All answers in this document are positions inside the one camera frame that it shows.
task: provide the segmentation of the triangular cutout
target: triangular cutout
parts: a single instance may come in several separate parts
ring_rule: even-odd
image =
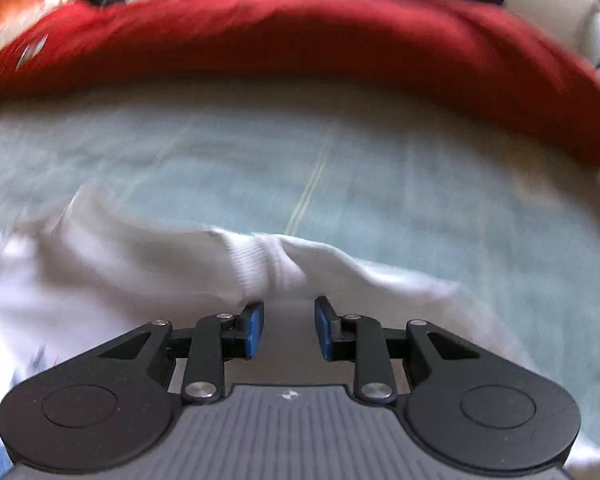
[[[151,334],[145,332],[143,334],[138,334],[137,336],[129,339],[128,341],[123,342],[122,344],[116,346],[115,348],[111,348],[104,352],[104,354],[100,354],[98,357],[102,357],[105,359],[122,359],[122,360],[131,360],[138,357],[138,354],[142,350],[144,343],[151,337]]]
[[[460,359],[477,359],[480,357],[478,352],[462,346],[460,343],[439,334],[438,332],[429,332],[427,334],[432,345],[445,361],[458,361]]]

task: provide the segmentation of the mattress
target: mattress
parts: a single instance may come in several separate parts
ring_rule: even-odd
[[[144,222],[295,235],[465,284],[574,395],[600,444],[600,183],[563,152],[320,80],[0,104],[0,230],[88,181]]]

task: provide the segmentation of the red object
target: red object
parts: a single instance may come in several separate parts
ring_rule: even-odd
[[[464,0],[76,2],[0,52],[0,95],[186,73],[389,84],[600,166],[595,70],[506,10]]]

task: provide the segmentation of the white garment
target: white garment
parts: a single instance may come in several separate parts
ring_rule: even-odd
[[[396,328],[427,319],[533,366],[496,316],[457,283],[281,235],[152,230],[123,219],[93,188],[64,210],[17,221],[0,238],[0,334],[22,376],[34,357],[51,366],[151,319],[192,326],[263,299],[258,355],[228,363],[229,384],[349,383],[351,364],[320,356],[313,318],[320,294],[340,314]],[[577,480],[600,480],[599,450],[576,443],[574,456]]]

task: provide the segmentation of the red blanket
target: red blanket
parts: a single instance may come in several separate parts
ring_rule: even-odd
[[[599,76],[507,11],[464,0],[77,2],[0,52],[0,95],[186,73],[389,84],[600,166]]]

